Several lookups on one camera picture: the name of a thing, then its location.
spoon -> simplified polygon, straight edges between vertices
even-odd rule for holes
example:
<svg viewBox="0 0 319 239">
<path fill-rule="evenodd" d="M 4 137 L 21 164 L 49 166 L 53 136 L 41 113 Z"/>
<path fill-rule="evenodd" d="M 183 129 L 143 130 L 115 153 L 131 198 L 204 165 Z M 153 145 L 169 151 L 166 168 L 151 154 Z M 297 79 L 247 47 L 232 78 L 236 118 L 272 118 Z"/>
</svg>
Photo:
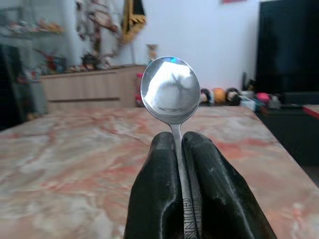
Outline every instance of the spoon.
<svg viewBox="0 0 319 239">
<path fill-rule="evenodd" d="M 141 95 L 146 109 L 171 128 L 183 198 L 184 238 L 199 238 L 180 133 L 181 124 L 199 106 L 200 87 L 197 77 L 185 61 L 171 56 L 160 57 L 146 68 Z"/>
</svg>

tabletop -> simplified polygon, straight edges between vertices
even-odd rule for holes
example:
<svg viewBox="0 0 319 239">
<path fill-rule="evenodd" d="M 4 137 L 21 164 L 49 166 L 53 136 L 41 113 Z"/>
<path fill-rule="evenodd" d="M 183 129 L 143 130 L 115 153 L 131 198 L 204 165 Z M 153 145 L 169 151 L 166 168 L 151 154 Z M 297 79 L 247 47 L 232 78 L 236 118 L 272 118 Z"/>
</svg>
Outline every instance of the tabletop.
<svg viewBox="0 0 319 239">
<path fill-rule="evenodd" d="M 135 108 L 57 112 L 1 132 L 0 238 L 122 238 L 131 186 L 161 131 Z M 212 139 L 279 239 L 318 239 L 319 189 L 252 111 L 199 108 L 182 131 Z"/>
</svg>

wooden sideboard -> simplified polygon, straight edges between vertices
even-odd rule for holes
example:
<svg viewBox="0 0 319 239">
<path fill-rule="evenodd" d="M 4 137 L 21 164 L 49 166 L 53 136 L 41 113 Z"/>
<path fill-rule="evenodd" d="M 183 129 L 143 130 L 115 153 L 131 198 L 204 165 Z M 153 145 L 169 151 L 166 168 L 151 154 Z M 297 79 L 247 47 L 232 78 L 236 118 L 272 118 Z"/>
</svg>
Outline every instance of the wooden sideboard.
<svg viewBox="0 0 319 239">
<path fill-rule="evenodd" d="M 135 107 L 136 73 L 144 65 L 41 76 L 49 113 L 69 109 Z"/>
</svg>

orange ball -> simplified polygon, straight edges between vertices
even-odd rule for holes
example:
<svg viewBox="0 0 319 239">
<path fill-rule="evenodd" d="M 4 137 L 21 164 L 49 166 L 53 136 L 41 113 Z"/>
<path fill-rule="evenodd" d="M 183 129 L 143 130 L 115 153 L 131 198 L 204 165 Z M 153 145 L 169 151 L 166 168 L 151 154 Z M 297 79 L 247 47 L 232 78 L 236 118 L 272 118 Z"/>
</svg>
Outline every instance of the orange ball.
<svg viewBox="0 0 319 239">
<path fill-rule="evenodd" d="M 223 103 L 226 101 L 226 93 L 222 88 L 214 88 L 215 103 Z"/>
</svg>

decorative figurine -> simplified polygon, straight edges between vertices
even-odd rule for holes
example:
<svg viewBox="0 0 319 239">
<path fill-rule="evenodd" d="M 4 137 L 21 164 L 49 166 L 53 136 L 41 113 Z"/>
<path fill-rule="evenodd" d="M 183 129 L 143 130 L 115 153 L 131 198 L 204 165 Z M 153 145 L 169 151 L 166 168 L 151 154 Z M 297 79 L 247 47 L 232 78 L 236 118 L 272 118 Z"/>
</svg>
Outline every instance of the decorative figurine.
<svg viewBox="0 0 319 239">
<path fill-rule="evenodd" d="M 56 50 L 53 50 L 49 54 L 46 54 L 45 52 L 37 50 L 37 49 L 34 49 L 34 50 L 45 57 L 48 69 L 51 71 L 51 74 L 54 74 L 56 71 L 56 64 L 54 63 L 54 56 L 55 56 Z"/>
<path fill-rule="evenodd" d="M 9 29 L 12 33 L 15 33 L 15 34 L 21 33 L 21 28 L 22 28 L 22 27 L 21 27 L 17 22 L 15 22 L 15 21 L 10 22 L 9 27 L 8 27 L 8 29 Z"/>
<path fill-rule="evenodd" d="M 47 26 L 47 29 L 51 32 L 54 32 L 54 33 L 62 33 L 64 31 L 64 28 L 61 27 L 59 24 L 56 24 L 54 22 L 50 23 L 48 26 Z"/>
<path fill-rule="evenodd" d="M 82 40 L 88 36 L 92 52 L 101 61 L 101 68 L 113 65 L 122 36 L 120 14 L 112 1 L 76 0 L 76 30 Z"/>
<path fill-rule="evenodd" d="M 27 33 L 31 31 L 26 21 L 19 21 L 18 25 L 20 26 L 21 33 Z"/>
<path fill-rule="evenodd" d="M 37 22 L 39 28 L 40 28 L 40 31 L 48 31 L 47 27 L 47 23 L 46 23 L 46 20 L 44 18 L 41 18 L 38 22 Z"/>
<path fill-rule="evenodd" d="M 33 24 L 31 26 L 31 32 L 39 32 L 40 31 L 40 27 L 38 25 Z"/>
<path fill-rule="evenodd" d="M 86 68 L 83 65 L 80 65 L 79 68 L 80 68 L 80 71 L 86 71 Z"/>
<path fill-rule="evenodd" d="M 76 72 L 75 65 L 70 66 L 69 69 L 68 69 L 68 72 Z"/>
<path fill-rule="evenodd" d="M 158 46 L 156 44 L 147 44 L 149 49 L 149 57 L 150 57 L 150 63 L 154 61 L 157 58 L 156 50 Z"/>
<path fill-rule="evenodd" d="M 85 53 L 84 56 L 81 57 L 81 59 L 82 59 L 82 65 L 85 66 L 86 68 L 88 68 L 88 65 L 90 65 L 90 68 L 93 67 L 93 69 L 96 69 L 99 63 L 99 59 L 89 52 Z"/>
</svg>

